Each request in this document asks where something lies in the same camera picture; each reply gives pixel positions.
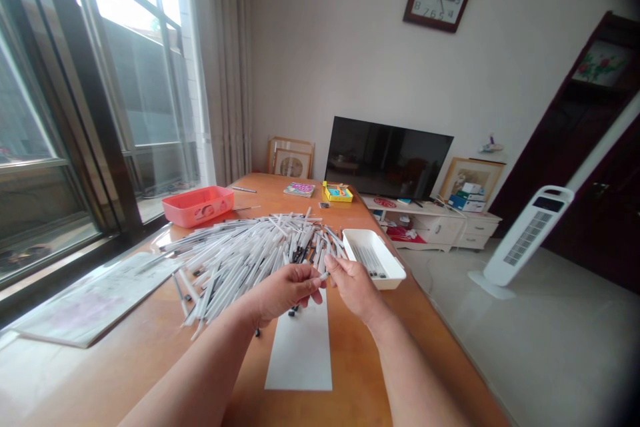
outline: tower fan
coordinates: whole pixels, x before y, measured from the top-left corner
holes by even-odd
[[[542,187],[529,200],[485,269],[469,272],[469,277],[496,298],[515,297],[504,287],[525,266],[572,201],[573,192],[569,189],[554,185]]]

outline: hand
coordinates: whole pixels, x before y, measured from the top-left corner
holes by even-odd
[[[326,255],[325,265],[342,300],[367,327],[393,315],[363,264]]]
[[[255,328],[263,328],[269,322],[284,314],[291,307],[309,304],[312,297],[316,304],[322,304],[320,273],[309,264],[289,264],[270,275],[242,296],[251,312]]]

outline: yellow box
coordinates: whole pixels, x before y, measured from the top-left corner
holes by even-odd
[[[345,188],[345,193],[346,195],[343,197],[342,195],[333,195],[331,193],[331,190],[337,190],[337,189],[331,189],[329,190],[329,187],[327,186],[327,181],[325,180],[324,182],[322,182],[322,186],[325,192],[325,197],[327,199],[329,199],[329,201],[348,201],[351,202],[353,201],[353,194],[349,191],[348,188]]]

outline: paper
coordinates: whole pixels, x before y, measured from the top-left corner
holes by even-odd
[[[179,265],[168,259],[145,265],[155,258],[140,252],[95,279],[80,279],[12,328],[24,337],[86,348]]]
[[[309,299],[295,317],[284,314],[275,329],[266,390],[333,390],[327,292]]]

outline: white plastic tray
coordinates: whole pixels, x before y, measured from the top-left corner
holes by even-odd
[[[355,255],[354,248],[359,251],[367,249],[369,253],[375,255],[375,260],[382,266],[386,278],[373,277],[373,283],[378,287],[378,290],[395,289],[407,277],[407,273],[400,261],[393,256],[382,238],[373,230],[344,229],[342,233],[345,251],[349,260],[363,261],[366,265],[366,259],[361,260],[358,258]]]

